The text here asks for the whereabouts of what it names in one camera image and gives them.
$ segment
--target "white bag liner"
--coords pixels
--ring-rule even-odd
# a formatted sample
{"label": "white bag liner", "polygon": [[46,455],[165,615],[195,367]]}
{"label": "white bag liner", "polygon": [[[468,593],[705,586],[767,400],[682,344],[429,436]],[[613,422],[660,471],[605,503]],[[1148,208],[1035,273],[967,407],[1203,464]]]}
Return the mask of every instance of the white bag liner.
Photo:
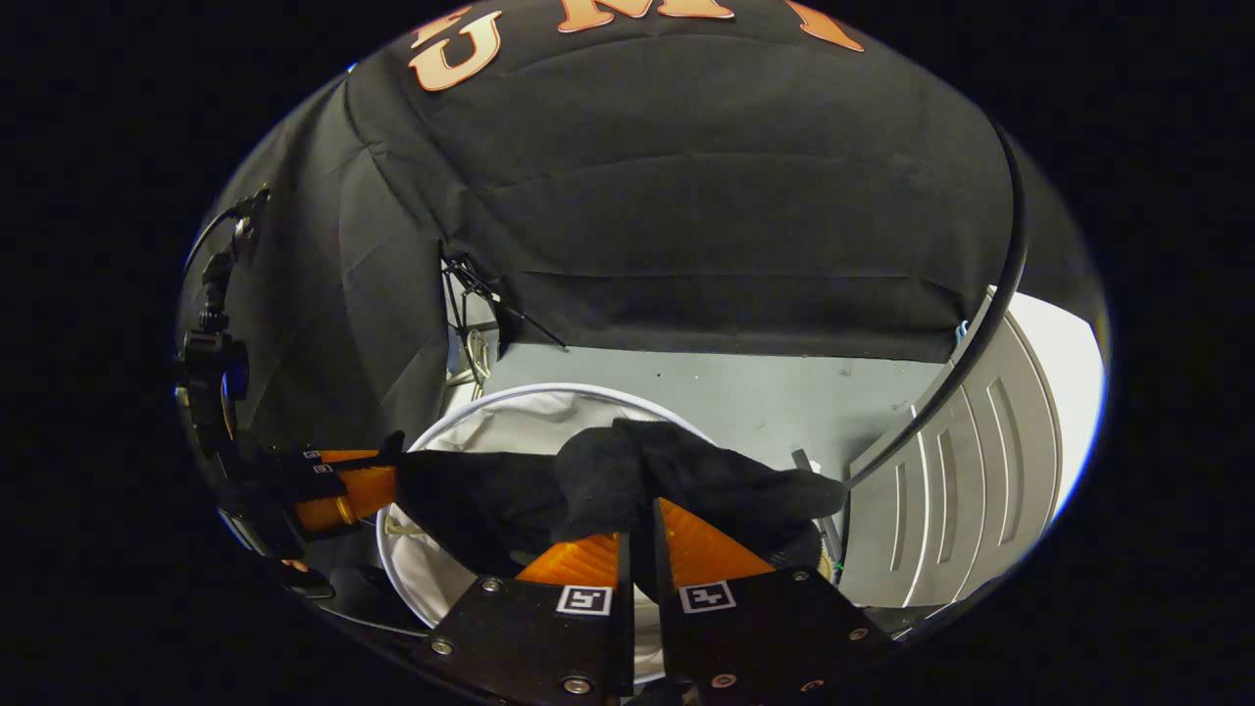
{"label": "white bag liner", "polygon": [[[609,428],[616,419],[674,423],[714,444],[674,413],[639,398],[591,385],[546,384],[506,390],[453,410],[427,430],[410,451],[553,455],[580,431]],[[388,534],[389,517],[414,527],[397,505],[379,512],[375,535],[384,571],[410,611],[435,627],[477,577],[427,535]],[[636,683],[644,683],[663,676],[663,640],[658,604],[639,588],[634,589]]]}

